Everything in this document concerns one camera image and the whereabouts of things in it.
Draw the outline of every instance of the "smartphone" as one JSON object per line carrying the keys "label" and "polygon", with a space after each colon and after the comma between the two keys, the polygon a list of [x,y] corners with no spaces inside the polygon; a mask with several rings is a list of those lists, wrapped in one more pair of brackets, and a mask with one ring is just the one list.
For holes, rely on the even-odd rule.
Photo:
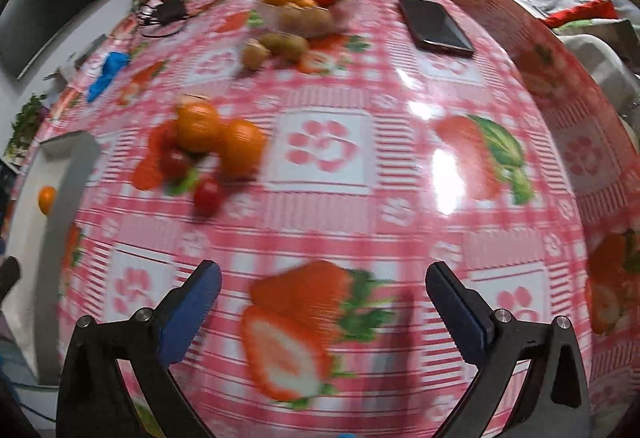
{"label": "smartphone", "polygon": [[416,46],[434,52],[474,55],[473,45],[441,4],[423,0],[398,1]]}

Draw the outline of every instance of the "bolt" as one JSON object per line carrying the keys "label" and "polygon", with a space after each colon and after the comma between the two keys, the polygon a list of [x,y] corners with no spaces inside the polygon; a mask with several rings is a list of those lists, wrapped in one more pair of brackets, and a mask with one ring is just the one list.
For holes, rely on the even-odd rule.
{"label": "bolt", "polygon": [[564,317],[564,315],[560,315],[558,319],[556,319],[556,323],[564,330],[571,328],[571,321]]}
{"label": "bolt", "polygon": [[92,318],[90,315],[83,315],[78,319],[76,325],[78,328],[86,328],[89,324],[91,324]]}
{"label": "bolt", "polygon": [[511,312],[502,308],[500,308],[499,310],[495,310],[494,314],[496,320],[500,321],[501,323],[508,323],[511,319],[513,319]]}
{"label": "bolt", "polygon": [[141,323],[146,323],[154,314],[151,308],[141,308],[136,312],[136,320]]}

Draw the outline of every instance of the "transparent bowl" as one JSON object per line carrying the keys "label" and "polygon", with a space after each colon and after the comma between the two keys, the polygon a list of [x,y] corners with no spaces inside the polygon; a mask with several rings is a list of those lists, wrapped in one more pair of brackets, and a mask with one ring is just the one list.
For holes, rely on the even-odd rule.
{"label": "transparent bowl", "polygon": [[268,30],[276,33],[299,35],[310,39],[345,31],[351,19],[358,13],[361,1],[341,0],[331,8],[315,6],[296,11],[291,11],[290,7],[287,6],[260,3],[256,11]]}

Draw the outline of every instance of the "blue gripper pad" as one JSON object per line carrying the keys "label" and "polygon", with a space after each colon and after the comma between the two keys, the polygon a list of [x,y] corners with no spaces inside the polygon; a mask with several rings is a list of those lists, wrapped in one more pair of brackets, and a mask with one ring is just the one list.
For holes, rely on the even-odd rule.
{"label": "blue gripper pad", "polygon": [[492,309],[475,290],[469,290],[442,261],[427,268],[427,295],[449,330],[462,358],[482,368],[494,340]]}
{"label": "blue gripper pad", "polygon": [[180,288],[174,288],[156,309],[158,359],[163,367],[180,362],[222,289],[222,272],[203,261]]}

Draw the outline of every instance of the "open cardboard box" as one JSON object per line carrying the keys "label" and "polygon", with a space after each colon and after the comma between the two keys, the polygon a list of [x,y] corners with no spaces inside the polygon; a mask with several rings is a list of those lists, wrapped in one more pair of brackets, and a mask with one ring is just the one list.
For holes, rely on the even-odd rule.
{"label": "open cardboard box", "polygon": [[[40,144],[18,195],[6,255],[20,263],[20,280],[2,303],[2,312],[36,379],[56,386],[58,292],[66,234],[76,217],[100,145],[77,131]],[[45,185],[58,194],[49,216],[38,207]]]}

